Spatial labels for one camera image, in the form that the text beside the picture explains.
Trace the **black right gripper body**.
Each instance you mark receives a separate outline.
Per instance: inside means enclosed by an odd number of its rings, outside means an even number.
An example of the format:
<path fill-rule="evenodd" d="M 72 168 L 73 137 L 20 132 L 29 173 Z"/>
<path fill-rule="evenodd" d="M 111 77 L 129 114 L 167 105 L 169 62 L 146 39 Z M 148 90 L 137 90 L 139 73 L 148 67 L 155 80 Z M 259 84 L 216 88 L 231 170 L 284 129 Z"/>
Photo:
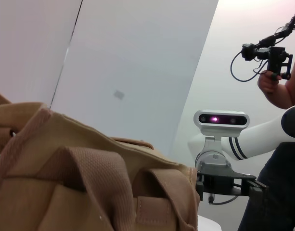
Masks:
<path fill-rule="evenodd" d="M 242 174 L 230 168 L 207 168 L 197 170 L 197 180 L 204 184 L 204 192 L 220 195 L 248 195 L 246 182 L 256 180 L 249 174 Z"/>

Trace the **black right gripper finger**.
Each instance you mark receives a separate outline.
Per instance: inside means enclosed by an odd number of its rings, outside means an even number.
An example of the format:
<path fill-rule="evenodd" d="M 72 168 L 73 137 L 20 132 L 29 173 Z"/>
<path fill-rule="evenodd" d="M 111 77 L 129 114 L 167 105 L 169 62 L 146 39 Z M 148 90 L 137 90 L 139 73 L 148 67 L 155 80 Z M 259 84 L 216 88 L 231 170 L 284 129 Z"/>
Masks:
<path fill-rule="evenodd" d="M 202 201 L 204 196 L 204 184 L 201 181 L 197 181 L 195 188 L 200 196 L 200 201 Z"/>
<path fill-rule="evenodd" d="M 266 200 L 269 187 L 257 180 L 248 180 L 248 196 L 251 200 Z"/>

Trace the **person's bare hand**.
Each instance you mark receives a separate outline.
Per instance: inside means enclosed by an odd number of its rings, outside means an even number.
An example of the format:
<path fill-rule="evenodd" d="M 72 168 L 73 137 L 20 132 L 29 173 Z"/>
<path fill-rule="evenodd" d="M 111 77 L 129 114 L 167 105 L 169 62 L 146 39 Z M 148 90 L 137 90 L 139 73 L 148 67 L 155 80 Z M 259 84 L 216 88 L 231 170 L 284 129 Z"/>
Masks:
<path fill-rule="evenodd" d="M 257 85 L 264 94 L 269 94 L 276 91 L 280 80 L 282 78 L 276 73 L 265 71 L 259 76 Z"/>

